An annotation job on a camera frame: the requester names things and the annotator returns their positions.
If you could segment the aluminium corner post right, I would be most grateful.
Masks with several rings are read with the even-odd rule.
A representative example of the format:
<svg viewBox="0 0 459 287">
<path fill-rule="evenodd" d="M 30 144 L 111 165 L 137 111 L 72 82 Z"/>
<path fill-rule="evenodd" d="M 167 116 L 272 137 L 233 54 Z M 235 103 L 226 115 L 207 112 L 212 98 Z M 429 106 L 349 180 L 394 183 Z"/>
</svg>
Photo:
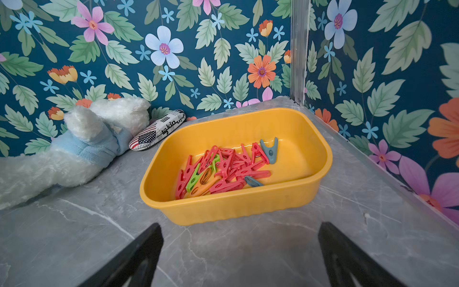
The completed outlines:
<svg viewBox="0 0 459 287">
<path fill-rule="evenodd" d="M 291 3 L 290 98 L 298 105 L 302 105 L 304 101 L 310 6 L 310 0 L 292 1 Z"/>
</svg>

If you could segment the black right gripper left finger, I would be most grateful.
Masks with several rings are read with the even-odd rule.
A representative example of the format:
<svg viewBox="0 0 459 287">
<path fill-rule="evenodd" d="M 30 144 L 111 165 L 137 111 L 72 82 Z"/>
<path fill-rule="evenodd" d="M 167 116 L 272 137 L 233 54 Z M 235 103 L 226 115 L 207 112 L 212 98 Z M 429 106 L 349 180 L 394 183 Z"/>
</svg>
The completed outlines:
<svg viewBox="0 0 459 287">
<path fill-rule="evenodd" d="M 152 224 L 81 287 L 150 287 L 164 239 L 161 226 Z"/>
</svg>

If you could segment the teal clothespin lower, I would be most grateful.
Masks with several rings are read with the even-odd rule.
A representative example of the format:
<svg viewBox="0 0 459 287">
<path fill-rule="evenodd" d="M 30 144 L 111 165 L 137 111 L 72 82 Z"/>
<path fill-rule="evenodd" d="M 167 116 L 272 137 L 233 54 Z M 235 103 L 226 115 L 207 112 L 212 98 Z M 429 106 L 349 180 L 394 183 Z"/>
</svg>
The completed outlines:
<svg viewBox="0 0 459 287">
<path fill-rule="evenodd" d="M 246 184 L 249 185 L 250 187 L 261 187 L 263 186 L 264 184 L 262 184 L 261 182 L 259 182 L 258 180 L 250 177 L 250 176 L 245 176 L 245 181 L 246 181 Z"/>
</svg>

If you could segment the red clothespin far left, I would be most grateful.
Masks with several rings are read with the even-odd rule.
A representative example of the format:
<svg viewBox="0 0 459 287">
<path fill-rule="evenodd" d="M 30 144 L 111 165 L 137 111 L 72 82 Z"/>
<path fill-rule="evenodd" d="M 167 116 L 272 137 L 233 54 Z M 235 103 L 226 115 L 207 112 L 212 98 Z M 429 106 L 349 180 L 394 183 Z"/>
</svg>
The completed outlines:
<svg viewBox="0 0 459 287">
<path fill-rule="evenodd" d="M 188 184 L 196 165 L 192 163 L 193 156 L 189 155 L 184 169 L 181 169 L 178 174 L 177 184 L 175 188 L 175 199 L 179 200 L 184 197 L 186 185 Z"/>
</svg>

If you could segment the red clothespin front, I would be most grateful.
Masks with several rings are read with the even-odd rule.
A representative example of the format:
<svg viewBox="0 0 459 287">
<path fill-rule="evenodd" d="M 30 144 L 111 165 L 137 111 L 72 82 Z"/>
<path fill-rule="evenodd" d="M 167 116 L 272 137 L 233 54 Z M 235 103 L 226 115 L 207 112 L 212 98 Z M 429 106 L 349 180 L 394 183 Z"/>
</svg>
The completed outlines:
<svg viewBox="0 0 459 287">
<path fill-rule="evenodd" d="M 227 182 L 226 180 L 222 179 L 213 185 L 209 192 L 210 194 L 218 194 L 218 193 L 225 193 L 234 190 L 240 190 L 246 185 L 246 181 L 244 179 L 240 179 L 234 182 Z"/>
</svg>

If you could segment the flag print pouch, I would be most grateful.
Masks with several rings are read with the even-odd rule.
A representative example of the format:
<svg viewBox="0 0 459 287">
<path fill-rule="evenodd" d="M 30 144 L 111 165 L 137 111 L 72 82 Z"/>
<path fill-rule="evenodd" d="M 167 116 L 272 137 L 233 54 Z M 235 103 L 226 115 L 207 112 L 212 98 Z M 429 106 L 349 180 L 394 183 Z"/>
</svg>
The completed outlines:
<svg viewBox="0 0 459 287">
<path fill-rule="evenodd" d="M 186 115 L 182 110 L 169 112 L 137 134 L 130 141 L 129 148 L 133 151 L 142 151 L 152 147 L 173 133 L 185 119 Z"/>
</svg>

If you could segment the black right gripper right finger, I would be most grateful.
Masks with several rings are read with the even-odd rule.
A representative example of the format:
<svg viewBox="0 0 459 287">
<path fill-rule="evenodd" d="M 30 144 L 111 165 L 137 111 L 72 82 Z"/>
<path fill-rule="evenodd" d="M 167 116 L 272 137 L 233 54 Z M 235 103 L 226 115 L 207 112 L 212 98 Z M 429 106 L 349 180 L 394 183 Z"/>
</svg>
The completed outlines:
<svg viewBox="0 0 459 287">
<path fill-rule="evenodd" d="M 403 287 L 405 284 L 373 260 L 330 222 L 323 222 L 318 239 L 328 279 L 333 287 Z"/>
</svg>

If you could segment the yellow plastic storage box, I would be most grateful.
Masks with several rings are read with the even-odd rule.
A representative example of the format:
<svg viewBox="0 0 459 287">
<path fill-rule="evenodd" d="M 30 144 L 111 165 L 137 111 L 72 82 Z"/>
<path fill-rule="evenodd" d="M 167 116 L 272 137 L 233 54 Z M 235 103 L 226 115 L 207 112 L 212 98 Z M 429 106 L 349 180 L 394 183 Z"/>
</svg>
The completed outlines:
<svg viewBox="0 0 459 287">
<path fill-rule="evenodd" d="M 250 153 L 264 140 L 277 145 L 277 160 L 264 169 L 271 175 L 260 187 L 244 187 L 190 199 L 178 197 L 178 179 L 193 173 L 197 161 L 217 146 Z M 315 125 L 288 108 L 195 123 L 170 135 L 159 146 L 140 185 L 142 200 L 180 226 L 227 220 L 310 203 L 332 166 L 332 150 Z"/>
</svg>

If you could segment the teal clothespin upper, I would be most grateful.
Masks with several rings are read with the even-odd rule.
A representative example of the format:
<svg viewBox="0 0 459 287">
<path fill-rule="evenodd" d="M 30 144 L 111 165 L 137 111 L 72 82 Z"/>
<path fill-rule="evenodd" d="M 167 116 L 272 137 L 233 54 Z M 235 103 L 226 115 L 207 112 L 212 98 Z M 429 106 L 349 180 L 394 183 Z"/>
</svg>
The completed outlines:
<svg viewBox="0 0 459 287">
<path fill-rule="evenodd" d="M 265 142 L 263 140 L 260 140 L 260 146 L 266 155 L 269 164 L 273 165 L 277 161 L 277 152 L 278 152 L 278 147 L 279 147 L 279 140 L 278 138 L 274 139 L 274 143 L 272 147 L 266 146 Z"/>
</svg>

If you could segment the orange clothespin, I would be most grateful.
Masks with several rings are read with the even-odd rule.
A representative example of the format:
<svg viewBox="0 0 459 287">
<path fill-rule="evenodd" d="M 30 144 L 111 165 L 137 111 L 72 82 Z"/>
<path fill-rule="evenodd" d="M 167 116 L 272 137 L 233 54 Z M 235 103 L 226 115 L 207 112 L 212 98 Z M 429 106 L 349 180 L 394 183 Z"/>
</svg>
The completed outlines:
<svg viewBox="0 0 459 287">
<path fill-rule="evenodd" d="M 208 167 L 192 188 L 190 197 L 205 196 L 210 193 L 210 188 L 215 185 L 221 178 L 215 176 L 215 171 Z"/>
</svg>

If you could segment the red clothespin near teal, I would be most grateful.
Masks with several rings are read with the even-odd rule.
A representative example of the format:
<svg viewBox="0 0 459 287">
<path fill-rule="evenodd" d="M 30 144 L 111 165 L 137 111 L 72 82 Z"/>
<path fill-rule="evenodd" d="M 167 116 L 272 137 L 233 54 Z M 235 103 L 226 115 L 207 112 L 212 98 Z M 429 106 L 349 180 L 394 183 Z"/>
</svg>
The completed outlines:
<svg viewBox="0 0 459 287">
<path fill-rule="evenodd" d="M 259 157 L 261 161 L 263 161 L 266 165 L 270 164 L 270 161 L 266 154 L 264 153 L 263 149 L 260 147 L 260 145 L 257 142 L 254 142 L 252 144 L 252 164 L 255 163 L 255 159 Z"/>
</svg>

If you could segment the white plush teddy bear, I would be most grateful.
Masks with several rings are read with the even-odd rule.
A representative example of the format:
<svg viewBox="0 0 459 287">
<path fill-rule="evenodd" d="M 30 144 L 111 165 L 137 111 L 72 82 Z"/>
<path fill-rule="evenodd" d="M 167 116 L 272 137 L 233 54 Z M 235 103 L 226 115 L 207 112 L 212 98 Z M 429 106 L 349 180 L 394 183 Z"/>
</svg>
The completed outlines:
<svg viewBox="0 0 459 287">
<path fill-rule="evenodd" d="M 64 115 L 68 130 L 46 151 L 1 159 L 1 209 L 12 208 L 59 185 L 83 185 L 129 149 L 149 124 L 143 98 L 97 100 Z"/>
</svg>

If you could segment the green clothespin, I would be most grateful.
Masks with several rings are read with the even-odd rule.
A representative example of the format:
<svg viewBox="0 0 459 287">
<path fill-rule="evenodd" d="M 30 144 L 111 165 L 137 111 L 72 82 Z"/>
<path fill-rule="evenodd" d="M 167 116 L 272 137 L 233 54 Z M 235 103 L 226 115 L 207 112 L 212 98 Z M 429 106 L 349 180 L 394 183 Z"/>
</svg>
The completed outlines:
<svg viewBox="0 0 459 287">
<path fill-rule="evenodd" d="M 203 172 L 208 168 L 208 167 L 211 167 L 215 172 L 217 172 L 217 163 L 220 162 L 220 156 L 219 155 L 216 155 L 212 161 L 212 163 L 210 164 L 210 166 L 206 167 L 204 169 L 203 172 L 200 172 L 199 171 L 199 168 L 201 166 L 201 161 L 203 160 L 203 158 L 200 159 L 200 161 L 198 162 L 198 165 L 197 167 L 195 168 L 194 172 L 193 172 L 193 175 L 191 176 L 188 184 L 186 185 L 186 196 L 190 196 L 190 192 L 192 190 L 192 188 L 195 186 L 195 184 L 198 182 L 198 180 L 200 179 L 200 177 L 202 176 Z"/>
</svg>

